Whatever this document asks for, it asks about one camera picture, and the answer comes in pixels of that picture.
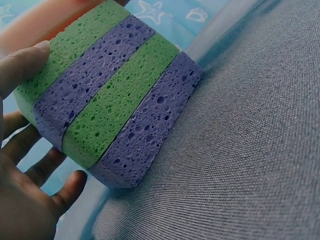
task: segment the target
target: gray fabric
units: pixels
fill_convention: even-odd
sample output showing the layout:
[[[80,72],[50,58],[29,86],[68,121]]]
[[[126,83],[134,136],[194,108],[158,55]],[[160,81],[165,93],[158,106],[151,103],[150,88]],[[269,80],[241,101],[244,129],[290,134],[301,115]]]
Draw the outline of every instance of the gray fabric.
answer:
[[[213,49],[142,184],[97,240],[320,239],[320,1],[264,1]]]

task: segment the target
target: orange object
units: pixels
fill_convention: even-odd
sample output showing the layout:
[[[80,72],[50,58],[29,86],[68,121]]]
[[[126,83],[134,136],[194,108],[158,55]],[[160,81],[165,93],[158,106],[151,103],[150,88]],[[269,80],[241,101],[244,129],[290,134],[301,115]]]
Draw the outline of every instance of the orange object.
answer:
[[[54,38],[104,0],[45,0],[10,23],[0,34],[0,49],[8,55]]]

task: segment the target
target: green sponge stripe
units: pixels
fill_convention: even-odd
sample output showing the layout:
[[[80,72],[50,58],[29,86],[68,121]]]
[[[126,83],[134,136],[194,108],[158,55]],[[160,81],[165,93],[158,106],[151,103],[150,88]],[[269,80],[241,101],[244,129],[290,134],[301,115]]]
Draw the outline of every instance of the green sponge stripe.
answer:
[[[69,126],[63,152],[85,168],[96,163],[178,53],[160,34],[151,37]]]
[[[108,0],[80,17],[51,40],[51,54],[43,71],[21,84],[14,92],[22,114],[33,125],[36,122],[32,106],[41,94],[86,49],[128,16],[130,13],[127,10],[115,1]]]

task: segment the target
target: purple sponge stripe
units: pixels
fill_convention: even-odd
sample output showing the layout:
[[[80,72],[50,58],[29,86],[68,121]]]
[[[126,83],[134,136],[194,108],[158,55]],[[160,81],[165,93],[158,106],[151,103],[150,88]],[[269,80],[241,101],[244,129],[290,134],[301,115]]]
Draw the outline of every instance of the purple sponge stripe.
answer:
[[[89,172],[112,188],[136,187],[202,74],[202,69],[180,52]]]
[[[97,40],[36,101],[33,111],[40,134],[61,151],[68,126],[154,33],[129,16]]]

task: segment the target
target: striped sponge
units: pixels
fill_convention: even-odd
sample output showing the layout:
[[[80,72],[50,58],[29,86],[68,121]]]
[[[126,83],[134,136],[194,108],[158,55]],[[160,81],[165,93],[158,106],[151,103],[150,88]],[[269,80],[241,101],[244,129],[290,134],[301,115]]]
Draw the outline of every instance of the striped sponge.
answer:
[[[111,188],[136,187],[202,70],[108,0],[51,40],[44,70],[14,92],[22,114]]]

